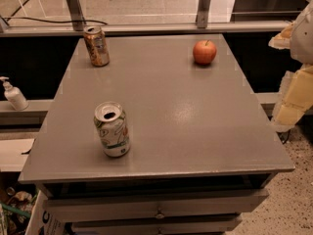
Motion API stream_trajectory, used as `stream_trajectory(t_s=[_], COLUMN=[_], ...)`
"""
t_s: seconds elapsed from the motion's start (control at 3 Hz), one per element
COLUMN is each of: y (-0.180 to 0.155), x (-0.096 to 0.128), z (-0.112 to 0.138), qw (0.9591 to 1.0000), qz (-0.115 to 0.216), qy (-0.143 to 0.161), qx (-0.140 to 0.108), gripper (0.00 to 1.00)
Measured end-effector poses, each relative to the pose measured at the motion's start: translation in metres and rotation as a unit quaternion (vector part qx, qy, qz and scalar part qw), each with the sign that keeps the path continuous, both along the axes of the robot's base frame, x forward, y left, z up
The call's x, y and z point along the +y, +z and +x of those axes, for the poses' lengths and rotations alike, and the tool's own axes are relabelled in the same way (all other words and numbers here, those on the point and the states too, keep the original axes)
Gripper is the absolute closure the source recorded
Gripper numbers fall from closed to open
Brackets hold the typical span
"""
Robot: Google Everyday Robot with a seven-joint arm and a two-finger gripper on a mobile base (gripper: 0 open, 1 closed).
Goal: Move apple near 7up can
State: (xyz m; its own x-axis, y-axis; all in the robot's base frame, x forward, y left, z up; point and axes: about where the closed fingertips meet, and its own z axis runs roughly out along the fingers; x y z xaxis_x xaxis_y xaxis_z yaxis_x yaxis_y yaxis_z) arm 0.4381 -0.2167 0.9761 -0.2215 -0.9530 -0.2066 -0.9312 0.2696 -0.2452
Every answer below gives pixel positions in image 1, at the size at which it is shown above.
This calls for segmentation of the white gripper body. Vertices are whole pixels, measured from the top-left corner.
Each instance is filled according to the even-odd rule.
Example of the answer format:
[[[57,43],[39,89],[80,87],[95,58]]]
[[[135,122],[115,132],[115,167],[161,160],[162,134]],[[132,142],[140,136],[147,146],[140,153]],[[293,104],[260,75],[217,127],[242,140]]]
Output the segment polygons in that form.
[[[313,1],[298,15],[291,31],[291,57],[313,64]]]

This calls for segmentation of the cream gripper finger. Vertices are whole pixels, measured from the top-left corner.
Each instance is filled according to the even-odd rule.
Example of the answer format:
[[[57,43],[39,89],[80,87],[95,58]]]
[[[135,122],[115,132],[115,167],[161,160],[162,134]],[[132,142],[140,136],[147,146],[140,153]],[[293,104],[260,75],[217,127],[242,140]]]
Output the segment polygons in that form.
[[[281,81],[271,125],[276,132],[287,132],[313,106],[313,66],[287,71]]]
[[[289,49],[292,29],[293,29],[293,23],[290,23],[280,33],[272,37],[268,45],[272,48],[279,49],[279,50]]]

